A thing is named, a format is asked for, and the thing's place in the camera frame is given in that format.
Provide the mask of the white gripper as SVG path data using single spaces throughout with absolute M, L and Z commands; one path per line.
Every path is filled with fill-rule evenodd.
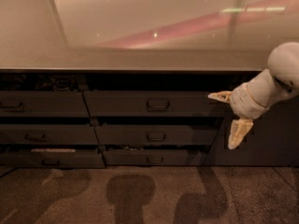
M 253 120 L 258 119 L 269 110 L 268 107 L 259 105 L 248 91 L 248 82 L 242 83 L 230 91 L 212 92 L 207 96 L 209 99 L 229 104 L 233 112 L 241 119 L 233 119 L 228 139 L 228 148 L 236 149 L 240 146 L 244 137 L 253 127 Z

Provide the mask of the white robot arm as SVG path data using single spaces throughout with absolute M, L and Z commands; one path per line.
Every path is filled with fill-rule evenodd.
M 267 68 L 232 91 L 212 92 L 207 97 L 229 104 L 238 116 L 231 123 L 228 148 L 237 148 L 253 127 L 253 121 L 272 105 L 299 93 L 299 44 L 279 45 L 270 53 Z

